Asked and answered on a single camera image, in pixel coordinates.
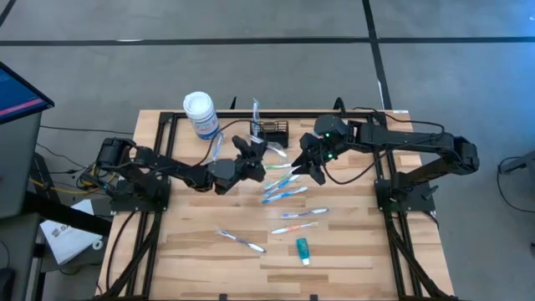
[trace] wooden table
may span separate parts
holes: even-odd
[[[406,113],[388,113],[400,120],[410,118]],[[134,135],[138,145],[153,147],[159,114],[158,110],[140,112]],[[220,119],[221,125],[230,121]],[[313,119],[289,120],[290,146],[286,152],[290,160],[300,153],[298,140],[302,134],[313,130],[313,123]],[[412,127],[408,123],[389,120],[389,129],[411,131]],[[247,137],[247,133],[248,125],[244,123],[229,127],[225,131],[227,138],[220,158],[235,158],[237,149],[230,138],[233,135]],[[207,142],[196,138],[189,120],[179,121],[174,159],[193,164],[204,156],[207,147]],[[266,155],[265,161],[277,163],[279,159],[275,155]],[[329,162],[329,171],[334,177],[345,180],[372,161],[370,154],[350,151],[337,161]],[[408,151],[396,151],[395,162],[398,171],[405,172],[421,165],[419,155]],[[273,179],[281,172],[287,171],[267,171],[267,178]],[[301,176],[293,186],[308,186],[308,191],[267,206],[260,204],[262,184],[255,181],[241,181],[225,196],[217,196],[213,191],[195,192],[173,179],[169,209],[161,223],[150,298],[217,299],[219,293],[227,293],[230,299],[306,300],[310,294],[317,294],[320,299],[337,300],[397,299],[385,221],[377,209],[374,179],[373,169],[346,186],[338,186],[329,179],[325,185],[319,186],[309,176]],[[284,213],[306,212],[319,207],[330,208],[330,213],[299,220],[280,219]],[[137,213],[132,218],[120,238],[113,259],[112,280],[131,259],[139,215]],[[128,213],[121,213],[114,218],[111,242],[127,216]],[[436,224],[419,212],[409,214],[408,220],[420,264],[439,288],[453,294]],[[270,233],[275,228],[311,221],[319,221],[319,226],[286,234]],[[255,242],[264,247],[267,254],[260,255],[229,238],[216,235],[219,228]],[[298,237],[308,239],[311,252],[308,267],[301,264],[297,255],[295,240]],[[106,251],[105,263],[109,255],[110,247]],[[137,293],[141,291],[144,262],[138,272]],[[411,294],[404,259],[402,264],[407,293]],[[101,288],[105,288],[105,274],[106,264],[100,273]]]

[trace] monitor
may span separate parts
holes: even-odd
[[[52,107],[51,99],[0,62],[0,125]]]

